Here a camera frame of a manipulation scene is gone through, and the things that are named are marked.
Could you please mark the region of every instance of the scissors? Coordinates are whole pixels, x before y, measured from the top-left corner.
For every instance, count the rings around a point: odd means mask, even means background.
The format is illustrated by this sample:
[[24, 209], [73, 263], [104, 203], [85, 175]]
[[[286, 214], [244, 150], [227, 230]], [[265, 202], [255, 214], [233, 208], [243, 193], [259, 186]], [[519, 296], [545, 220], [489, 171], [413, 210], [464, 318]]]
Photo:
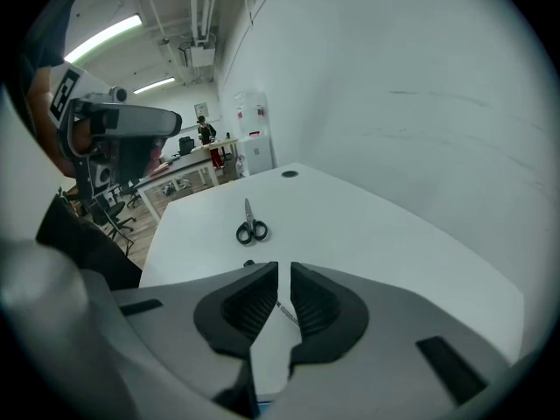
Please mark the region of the scissors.
[[[237, 232], [235, 232], [235, 238], [237, 241], [243, 245], [247, 245], [253, 241], [255, 238], [258, 242], [261, 242], [266, 238], [266, 235], [269, 234], [269, 228], [267, 225], [262, 222], [261, 220], [256, 220], [253, 217], [253, 211], [251, 210], [251, 205], [249, 204], [249, 200], [245, 199], [245, 216], [247, 217], [247, 221], [243, 222]], [[262, 234], [258, 234], [257, 229], [264, 229]]]

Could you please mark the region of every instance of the ceiling pipe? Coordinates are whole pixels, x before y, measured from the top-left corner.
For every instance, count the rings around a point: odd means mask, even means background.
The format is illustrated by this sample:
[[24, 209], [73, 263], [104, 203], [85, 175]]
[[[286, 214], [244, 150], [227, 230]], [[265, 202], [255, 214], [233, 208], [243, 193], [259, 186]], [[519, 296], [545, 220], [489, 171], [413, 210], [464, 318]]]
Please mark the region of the ceiling pipe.
[[214, 13], [214, 4], [215, 3], [216, 3], [216, 0], [212, 0], [212, 2], [210, 3], [210, 11], [208, 12], [208, 19], [207, 19], [207, 22], [206, 22], [207, 31], [205, 30], [206, 31], [206, 38], [204, 39], [205, 44], [207, 44], [208, 40], [210, 39], [210, 27], [211, 27], [211, 24], [212, 24], [212, 15]]
[[200, 26], [201, 38], [204, 38], [207, 35], [208, 12], [210, 12], [210, 0], [204, 0], [204, 6], [202, 9], [202, 25]]
[[191, 28], [192, 39], [195, 44], [199, 43], [199, 0], [191, 0]]
[[175, 54], [173, 53], [172, 47], [169, 45], [169, 39], [165, 36], [164, 26], [162, 25], [161, 19], [159, 18], [158, 10], [156, 9], [156, 4], [154, 3], [154, 0], [148, 0], [148, 1], [150, 2], [150, 7], [151, 7], [151, 10], [154, 13], [154, 17], [156, 18], [157, 26], [158, 26], [159, 30], [161, 31], [162, 36], [164, 37], [164, 42], [165, 42], [165, 45], [167, 46], [167, 51], [169, 52], [169, 55], [171, 57], [171, 61], [173, 62], [173, 65], [175, 66], [175, 69], [177, 70], [178, 78], [180, 78], [185, 83], [186, 80], [185, 80], [185, 76], [183, 75], [183, 69], [181, 68], [181, 66], [177, 62], [177, 58], [175, 58]]

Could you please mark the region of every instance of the white desk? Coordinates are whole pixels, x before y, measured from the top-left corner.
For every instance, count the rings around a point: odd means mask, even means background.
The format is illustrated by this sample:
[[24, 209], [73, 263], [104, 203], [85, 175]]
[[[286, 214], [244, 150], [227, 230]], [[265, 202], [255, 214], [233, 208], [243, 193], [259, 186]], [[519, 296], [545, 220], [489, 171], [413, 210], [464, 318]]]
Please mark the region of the white desk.
[[[282, 178], [282, 171], [299, 172]], [[269, 239], [242, 246], [235, 230], [248, 198]], [[523, 296], [448, 234], [387, 200], [301, 164], [172, 202], [153, 238], [141, 286], [173, 284], [279, 262], [279, 300], [290, 304], [290, 262], [316, 264], [414, 291], [470, 326], [510, 361], [522, 340]], [[278, 309], [251, 349], [257, 394], [281, 390], [298, 328]]]
[[192, 152], [195, 151], [203, 151], [203, 150], [217, 150], [224, 146], [229, 146], [234, 159], [237, 158], [237, 139], [236, 138], [227, 138], [224, 140], [216, 140], [213, 143], [203, 144], [201, 146], [197, 146], [196, 148], [192, 149]]
[[161, 218], [155, 207], [151, 204], [150, 199], [146, 195], [146, 191], [150, 190], [154, 186], [160, 186], [169, 181], [171, 181], [175, 185], [175, 189], [178, 191], [179, 186], [177, 184], [176, 178], [187, 174], [188, 172], [199, 172], [200, 179], [202, 180], [202, 182], [204, 182], [204, 175], [202, 174], [203, 170], [207, 171], [210, 179], [212, 180], [212, 185], [218, 186], [219, 182], [218, 178], [216, 177], [216, 173], [214, 172], [214, 167], [212, 166], [210, 153], [208, 152], [208, 150], [199, 150], [196, 153], [187, 154], [186, 156], [174, 160], [171, 163], [170, 167], [165, 171], [161, 171], [154, 176], [143, 178], [135, 185], [135, 188], [140, 193], [144, 204], [146, 205], [156, 222], [160, 222]]

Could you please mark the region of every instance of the ceiling light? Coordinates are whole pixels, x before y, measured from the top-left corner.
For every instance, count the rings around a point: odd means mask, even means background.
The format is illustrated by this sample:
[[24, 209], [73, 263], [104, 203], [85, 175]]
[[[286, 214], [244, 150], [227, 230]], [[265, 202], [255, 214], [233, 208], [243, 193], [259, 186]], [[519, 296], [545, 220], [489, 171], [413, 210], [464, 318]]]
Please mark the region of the ceiling light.
[[64, 58], [64, 60], [66, 62], [74, 63], [76, 60], [81, 58], [84, 54], [93, 50], [94, 48], [96, 48], [106, 40], [109, 40], [114, 36], [116, 36], [117, 34], [125, 32], [130, 28], [134, 28], [135, 26], [139, 26], [141, 24], [142, 24], [142, 20], [140, 20], [140, 17], [136, 14], [132, 17], [124, 19], [122, 22], [119, 22], [118, 24], [111, 25], [109, 28], [101, 32], [98, 32], [92, 38], [86, 40], [78, 48], [71, 51]]
[[146, 87], [142, 87], [139, 88], [138, 90], [135, 90], [134, 93], [135, 94], [140, 94], [145, 90], [150, 90], [151, 88], [156, 88], [157, 86], [163, 86], [164, 84], [167, 84], [169, 82], [174, 82], [175, 78], [167, 78], [166, 80], [159, 80], [158, 82], [154, 82], [153, 84], [150, 84], [149, 86]]

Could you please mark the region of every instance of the red object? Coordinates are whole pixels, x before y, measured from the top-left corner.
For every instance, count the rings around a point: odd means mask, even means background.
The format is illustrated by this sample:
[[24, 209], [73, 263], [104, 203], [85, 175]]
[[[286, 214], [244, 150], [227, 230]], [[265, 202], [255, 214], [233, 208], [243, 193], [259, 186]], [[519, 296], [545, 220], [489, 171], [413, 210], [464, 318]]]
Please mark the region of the red object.
[[212, 164], [214, 168], [221, 168], [224, 165], [224, 163], [221, 161], [220, 153], [216, 148], [210, 150], [210, 157], [212, 157]]

